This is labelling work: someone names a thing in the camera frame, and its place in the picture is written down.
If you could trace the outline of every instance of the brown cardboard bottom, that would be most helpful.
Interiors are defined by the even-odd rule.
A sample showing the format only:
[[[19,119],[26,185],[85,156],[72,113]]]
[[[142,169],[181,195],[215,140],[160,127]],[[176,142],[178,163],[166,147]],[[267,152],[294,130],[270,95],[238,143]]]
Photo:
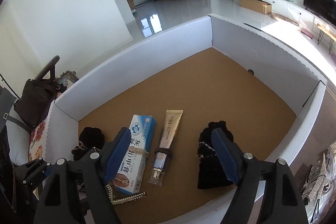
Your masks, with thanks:
[[[173,157],[162,186],[156,186],[148,180],[166,109],[184,112]],[[86,126],[99,127],[105,140],[111,141],[121,127],[129,126],[133,114],[152,115],[157,125],[140,189],[147,197],[115,207],[123,224],[166,221],[231,189],[197,189],[197,143],[209,122],[226,121],[241,150],[264,160],[296,118],[266,85],[213,48],[180,61],[105,103],[79,122],[79,133]]]

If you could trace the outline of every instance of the black cable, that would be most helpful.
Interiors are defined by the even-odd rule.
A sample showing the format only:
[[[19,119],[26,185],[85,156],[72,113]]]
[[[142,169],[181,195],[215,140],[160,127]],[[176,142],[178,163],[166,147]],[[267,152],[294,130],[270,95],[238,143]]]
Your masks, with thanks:
[[[4,81],[4,82],[5,82],[5,84],[10,88],[10,90],[15,94],[15,96],[18,97],[19,99],[21,99],[21,98],[19,97],[19,95],[17,95],[17,94],[15,93],[15,91],[11,88],[11,86],[10,86],[10,85],[7,83],[7,81],[3,78],[3,76],[2,76],[1,73],[0,73],[0,77],[2,78],[1,81]]]

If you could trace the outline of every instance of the black metal leg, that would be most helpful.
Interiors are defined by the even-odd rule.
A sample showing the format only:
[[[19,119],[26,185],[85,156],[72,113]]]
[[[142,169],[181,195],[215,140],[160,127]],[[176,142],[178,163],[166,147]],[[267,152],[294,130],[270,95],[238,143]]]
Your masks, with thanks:
[[[330,43],[329,43],[329,54],[331,53],[332,49],[334,46],[334,40],[332,38],[330,38]]]
[[[322,40],[322,37],[324,35],[324,32],[322,30],[320,30],[320,34],[319,34],[319,37],[317,38],[317,44],[320,44],[321,40]]]

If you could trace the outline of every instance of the cardboard box by door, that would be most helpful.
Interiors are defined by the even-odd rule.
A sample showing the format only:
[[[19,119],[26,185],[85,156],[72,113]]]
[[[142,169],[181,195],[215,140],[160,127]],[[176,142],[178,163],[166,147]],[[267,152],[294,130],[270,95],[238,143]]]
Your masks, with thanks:
[[[240,0],[240,7],[268,15],[272,13],[272,5],[261,0]]]
[[[129,7],[131,8],[131,10],[135,10],[135,5],[134,5],[134,1],[133,0],[127,0]]]

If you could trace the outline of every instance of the cardboard box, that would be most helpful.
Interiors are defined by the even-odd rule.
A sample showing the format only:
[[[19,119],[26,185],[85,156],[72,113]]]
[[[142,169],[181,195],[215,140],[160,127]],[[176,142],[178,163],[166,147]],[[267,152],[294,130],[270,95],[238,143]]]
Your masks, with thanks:
[[[152,116],[133,115],[131,125],[131,147],[149,153],[156,121]],[[124,194],[134,194],[140,191],[141,181],[146,166],[147,157],[134,150],[128,150],[114,179],[118,190]]]
[[[131,10],[135,10],[135,5],[134,5],[134,1],[133,0],[127,0],[129,7],[131,8]]]
[[[272,5],[261,0],[240,0],[240,7],[268,15],[272,13]]]

